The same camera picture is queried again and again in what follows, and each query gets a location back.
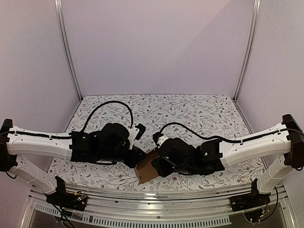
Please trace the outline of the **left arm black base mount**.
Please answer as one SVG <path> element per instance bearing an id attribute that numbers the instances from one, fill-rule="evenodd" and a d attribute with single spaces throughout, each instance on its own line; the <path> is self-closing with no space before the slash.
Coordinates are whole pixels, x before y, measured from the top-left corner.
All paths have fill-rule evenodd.
<path id="1" fill-rule="evenodd" d="M 88 195 L 81 191 L 69 193 L 66 191 L 66 185 L 63 179 L 56 176 L 55 180 L 57 184 L 55 192 L 46 194 L 47 202 L 62 208 L 85 211 Z"/>

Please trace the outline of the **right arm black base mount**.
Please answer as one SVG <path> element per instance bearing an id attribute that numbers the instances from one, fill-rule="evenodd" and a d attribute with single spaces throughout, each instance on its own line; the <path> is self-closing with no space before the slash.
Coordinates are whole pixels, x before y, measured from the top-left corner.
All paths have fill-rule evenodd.
<path id="1" fill-rule="evenodd" d="M 251 209 L 270 203 L 270 193 L 261 194 L 257 189 L 257 179 L 251 183 L 251 191 L 229 198 L 233 212 Z"/>

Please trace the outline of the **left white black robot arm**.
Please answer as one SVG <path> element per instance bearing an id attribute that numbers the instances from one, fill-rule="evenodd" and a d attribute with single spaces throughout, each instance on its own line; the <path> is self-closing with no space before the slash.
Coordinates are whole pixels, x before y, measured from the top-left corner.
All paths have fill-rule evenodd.
<path id="1" fill-rule="evenodd" d="M 25 155 L 98 165 L 122 162 L 134 168 L 146 157 L 145 152 L 134 145 L 145 130 L 142 124 L 128 129 L 119 123 L 107 123 L 101 130 L 91 133 L 42 133 L 16 127 L 11 119 L 5 119 L 0 128 L 0 170 L 21 177 L 51 195 L 60 206 L 67 206 L 71 197 L 65 192 L 64 181 L 49 176 Z"/>

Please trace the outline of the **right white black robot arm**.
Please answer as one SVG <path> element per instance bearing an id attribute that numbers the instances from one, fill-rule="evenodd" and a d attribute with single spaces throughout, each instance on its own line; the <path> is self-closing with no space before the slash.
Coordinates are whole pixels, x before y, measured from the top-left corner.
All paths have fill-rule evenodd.
<path id="1" fill-rule="evenodd" d="M 162 132 L 153 135 L 158 157 L 151 162 L 158 175 L 211 175 L 240 162 L 277 155 L 269 168 L 255 180 L 254 190 L 246 195 L 249 207 L 256 207 L 264 194 L 272 191 L 286 175 L 304 166 L 304 132 L 295 119 L 286 114 L 282 122 L 245 137 L 226 139 L 205 137 L 194 147 L 180 138 L 168 138 Z"/>

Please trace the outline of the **brown cardboard box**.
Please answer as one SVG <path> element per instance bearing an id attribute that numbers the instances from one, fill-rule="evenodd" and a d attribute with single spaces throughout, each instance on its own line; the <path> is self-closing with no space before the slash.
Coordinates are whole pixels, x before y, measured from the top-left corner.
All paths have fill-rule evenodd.
<path id="1" fill-rule="evenodd" d="M 146 157 L 135 166 L 134 171 L 140 184 L 149 182 L 159 176 L 152 165 L 152 161 L 158 157 L 158 153 L 155 150 L 150 151 L 146 154 Z"/>

